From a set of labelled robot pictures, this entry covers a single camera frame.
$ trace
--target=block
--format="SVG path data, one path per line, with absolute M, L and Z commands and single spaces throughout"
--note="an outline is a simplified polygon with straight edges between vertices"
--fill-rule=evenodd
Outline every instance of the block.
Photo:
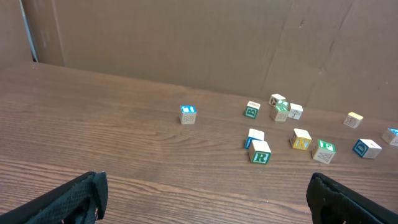
M 335 145 L 332 143 L 318 140 L 318 146 L 312 151 L 312 159 L 329 164 L 336 154 Z
M 301 114 L 303 114 L 303 107 L 301 105 L 291 103 L 288 109 L 289 109 L 289 115 L 287 115 L 288 117 L 293 119 L 301 118 Z
M 264 133 L 262 131 L 258 131 L 256 129 L 249 129 L 249 136 L 248 139 L 246 140 L 246 143 L 244 144 L 245 149 L 249 149 L 251 145 L 252 140 L 264 140 Z
M 197 110 L 193 105 L 182 105 L 180 113 L 180 121 L 182 124 L 195 124 L 197 118 Z
M 398 146 L 398 129 L 388 128 L 381 138 L 391 146 Z
M 272 94 L 271 97 L 269 98 L 268 104 L 271 106 L 275 106 L 278 100 L 286 100 L 286 98 L 284 98 L 279 94 Z
M 268 164 L 271 149 L 266 141 L 253 140 L 248 150 L 250 161 L 254 164 Z
M 284 100 L 278 100 L 275 106 L 283 106 L 287 109 L 289 107 L 289 102 Z
M 255 119 L 257 117 L 259 109 L 260 109 L 259 103 L 249 101 L 246 110 L 244 111 L 244 115 L 249 118 Z
M 307 150 L 311 144 L 311 136 L 310 133 L 306 130 L 294 129 L 294 133 L 292 137 L 289 139 L 290 144 L 295 149 Z
M 356 142 L 353 150 L 362 158 L 375 159 L 382 148 L 373 140 L 360 139 Z
M 270 117 L 275 121 L 286 121 L 289 111 L 283 106 L 274 106 L 271 110 Z
M 356 128 L 359 126 L 359 124 L 362 122 L 363 117 L 361 115 L 358 115 L 354 112 L 350 112 L 347 116 L 347 118 L 344 121 L 344 124 L 352 127 L 352 128 Z

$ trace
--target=wood surface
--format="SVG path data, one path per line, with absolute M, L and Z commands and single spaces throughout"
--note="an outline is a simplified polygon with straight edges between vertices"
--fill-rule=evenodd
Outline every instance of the wood surface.
M 24 3 L 44 63 L 398 121 L 396 0 Z
M 260 103 L 257 119 L 243 116 Z M 193 104 L 194 125 L 180 105 Z M 398 212 L 398 148 L 381 135 L 398 123 L 304 108 L 275 122 L 266 100 L 22 63 L 0 72 L 0 213 L 93 170 L 106 171 L 109 200 L 99 223 L 311 223 L 305 193 L 322 172 Z M 269 164 L 251 164 L 249 128 L 265 132 Z M 294 128 L 336 146 L 331 164 L 292 149 Z M 352 148 L 359 138 L 383 147 L 377 159 Z
M 13 63 L 32 60 L 21 5 L 0 0 L 0 70 Z

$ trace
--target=wooden tabletop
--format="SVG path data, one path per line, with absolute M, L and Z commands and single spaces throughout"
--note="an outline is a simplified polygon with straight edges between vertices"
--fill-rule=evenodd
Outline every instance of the wooden tabletop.
M 261 104 L 257 119 L 243 116 L 249 100 Z M 197 108 L 194 125 L 178 120 L 184 104 Z M 99 223 L 311 223 L 305 193 L 314 172 L 398 212 L 398 147 L 381 139 L 398 123 L 365 118 L 351 129 L 346 114 L 306 108 L 299 121 L 275 122 L 270 110 L 267 99 L 44 64 L 5 68 L 0 213 L 89 170 L 108 174 Z M 265 132 L 266 166 L 243 148 L 249 128 Z M 331 164 L 292 149 L 294 128 L 311 134 L 310 147 L 335 144 Z M 353 152 L 359 138 L 383 147 L 377 159 Z

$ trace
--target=alphabet block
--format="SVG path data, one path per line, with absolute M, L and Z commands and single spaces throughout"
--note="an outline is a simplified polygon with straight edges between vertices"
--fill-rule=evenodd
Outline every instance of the alphabet block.
M 283 106 L 274 106 L 271 110 L 270 117 L 275 121 L 286 121 L 289 111 Z
M 278 100 L 277 102 L 276 102 L 276 105 L 275 106 L 283 106 L 284 108 L 288 108 L 289 107 L 289 102 L 287 102 L 287 101 L 284 101 L 284 100 Z
M 286 100 L 286 98 L 284 98 L 279 94 L 272 94 L 271 97 L 269 98 L 268 104 L 271 106 L 275 106 L 278 100 Z
M 354 112 L 350 112 L 347 116 L 347 118 L 344 121 L 344 124 L 352 127 L 352 128 L 356 128 L 359 126 L 359 124 L 362 122 L 363 117 L 361 115 L 358 115 Z
M 335 145 L 322 140 L 318 140 L 318 146 L 312 151 L 312 159 L 329 164 L 336 154 Z
M 248 139 L 246 140 L 246 143 L 244 144 L 245 149 L 249 149 L 252 140 L 264 140 L 264 133 L 262 131 L 258 131 L 256 129 L 249 129 L 249 136 Z
M 391 146 L 398 146 L 398 129 L 388 128 L 381 137 Z
M 288 117 L 293 118 L 293 119 L 300 119 L 301 114 L 303 114 L 303 107 L 301 105 L 297 105 L 294 103 L 291 103 L 289 105 L 289 115 Z
M 260 109 L 259 103 L 249 101 L 246 110 L 244 111 L 244 115 L 249 118 L 255 119 L 257 117 L 259 109 Z
M 182 124 L 195 124 L 197 118 L 197 110 L 193 105 L 182 105 L 180 113 L 180 121 Z
M 265 141 L 253 140 L 248 150 L 250 161 L 254 164 L 268 164 L 271 149 Z
M 307 150 L 311 144 L 311 136 L 310 133 L 306 130 L 294 129 L 294 133 L 292 137 L 289 139 L 290 144 L 295 149 Z
M 354 152 L 362 158 L 368 159 L 375 159 L 381 150 L 382 148 L 370 139 L 360 139 L 354 146 Z

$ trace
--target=yellow block face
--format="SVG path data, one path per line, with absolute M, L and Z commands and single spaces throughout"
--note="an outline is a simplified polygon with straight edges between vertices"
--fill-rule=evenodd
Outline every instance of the yellow block face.
M 296 141 L 294 142 L 293 148 L 307 150 L 308 147 L 310 146 L 310 143 L 311 139 L 297 138 Z

